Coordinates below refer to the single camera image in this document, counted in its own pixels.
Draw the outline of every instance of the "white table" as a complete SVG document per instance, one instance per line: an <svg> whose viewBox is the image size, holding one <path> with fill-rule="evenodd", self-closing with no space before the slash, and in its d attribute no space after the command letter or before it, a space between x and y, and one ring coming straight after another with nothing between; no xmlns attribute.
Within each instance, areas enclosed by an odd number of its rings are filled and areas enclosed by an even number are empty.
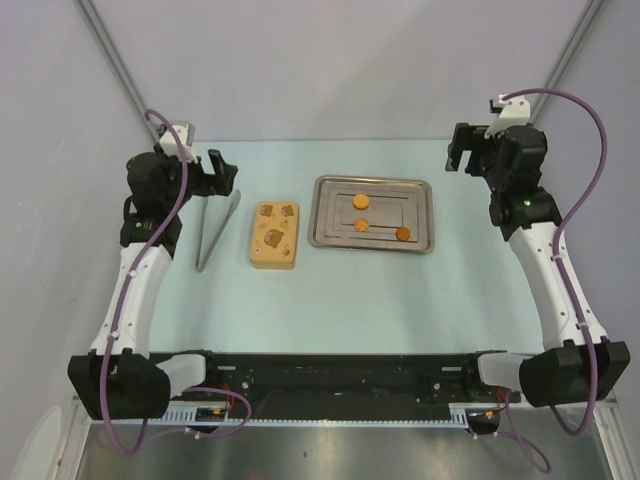
<svg viewBox="0 0 640 480"><path fill-rule="evenodd" d="M446 173L445 141L220 142L238 165L242 201L204 273L195 270L201 198L181 211L183 230L161 288L152 351L467 353L542 351L533 298L515 255L489 220L489 189ZM425 180L433 189L435 250L428 255L312 247L314 181L326 174ZM297 264L249 262L262 200L300 204ZM209 232L228 199L209 200Z"/></svg>

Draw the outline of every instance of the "metal tray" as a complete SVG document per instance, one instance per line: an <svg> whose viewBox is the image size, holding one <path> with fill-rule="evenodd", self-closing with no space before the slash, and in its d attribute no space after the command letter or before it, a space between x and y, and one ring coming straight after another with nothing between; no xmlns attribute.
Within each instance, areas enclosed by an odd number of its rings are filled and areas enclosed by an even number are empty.
<svg viewBox="0 0 640 480"><path fill-rule="evenodd" d="M353 206L359 193L369 196L366 210ZM369 230L356 231L358 218L369 221ZM396 239L396 229L403 226L411 231L406 242ZM435 247L431 186L421 180L320 177L313 192L309 242L316 247L429 253Z"/></svg>

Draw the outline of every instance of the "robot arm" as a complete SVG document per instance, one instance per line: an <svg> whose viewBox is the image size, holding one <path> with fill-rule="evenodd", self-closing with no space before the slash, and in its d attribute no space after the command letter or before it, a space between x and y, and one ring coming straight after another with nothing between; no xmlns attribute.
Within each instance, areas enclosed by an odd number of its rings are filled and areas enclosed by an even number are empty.
<svg viewBox="0 0 640 480"><path fill-rule="evenodd" d="M470 151L465 172L483 177L491 190L489 214L518 257L533 293L545 352L536 356L487 352L478 357L478 375L487 385L523 392L534 406L586 401L589 360L584 338L551 245L562 221L553 197L538 185L547 152L543 132L529 124L524 97L491 101L499 117L490 126L456 125L446 170L457 171ZM560 256L576 290L594 339L598 360L598 399L604 398L629 363L624 342L609 341L578 282L560 239Z"/></svg>
<svg viewBox="0 0 640 480"><path fill-rule="evenodd" d="M205 174L191 147L194 127L174 123L188 160L188 184L184 199L193 195L228 196L233 190L237 167L227 165L220 152L209 151L215 174ZM101 419L98 377L100 365L113 337L114 345L108 377L108 403L112 418L161 417L171 398L205 379L205 357L200 353L174 355L154 364L149 360L149 332L158 292L167 273L182 228L178 216L150 247L135 272L131 265L173 207L180 184L177 145L166 132L153 152L137 155L127 162L127 182L132 195L125 201L124 224L120 231L120 268L105 320L87 355L74 356L68 375L87 411ZM120 292L131 277L122 305L119 327L111 332Z"/></svg>

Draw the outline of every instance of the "white wall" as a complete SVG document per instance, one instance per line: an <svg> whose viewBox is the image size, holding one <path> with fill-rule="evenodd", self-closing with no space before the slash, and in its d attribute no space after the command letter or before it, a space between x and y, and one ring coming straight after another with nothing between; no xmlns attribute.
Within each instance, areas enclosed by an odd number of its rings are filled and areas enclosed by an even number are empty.
<svg viewBox="0 0 640 480"><path fill-rule="evenodd" d="M609 135L609 162L567 243L589 302L631 365L615 389L640 447L640 3L609 2L561 88L589 101ZM599 141L590 117L553 100L541 126L549 138L543 184L567 212L596 168Z"/></svg>
<svg viewBox="0 0 640 480"><path fill-rule="evenodd" d="M95 0L146 101L198 140L449 137L542 84L586 3Z"/></svg>
<svg viewBox="0 0 640 480"><path fill-rule="evenodd" d="M149 145L70 0L0 8L0 478L68 403L111 296L125 162Z"/></svg>

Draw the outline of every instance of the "tan box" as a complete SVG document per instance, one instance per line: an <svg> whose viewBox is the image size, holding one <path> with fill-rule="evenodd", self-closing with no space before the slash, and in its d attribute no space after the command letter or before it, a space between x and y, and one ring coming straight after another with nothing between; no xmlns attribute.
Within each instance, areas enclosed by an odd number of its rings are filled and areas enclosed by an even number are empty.
<svg viewBox="0 0 640 480"><path fill-rule="evenodd" d="M295 267L299 213L296 202L260 202L249 251L254 267L277 270Z"/></svg>

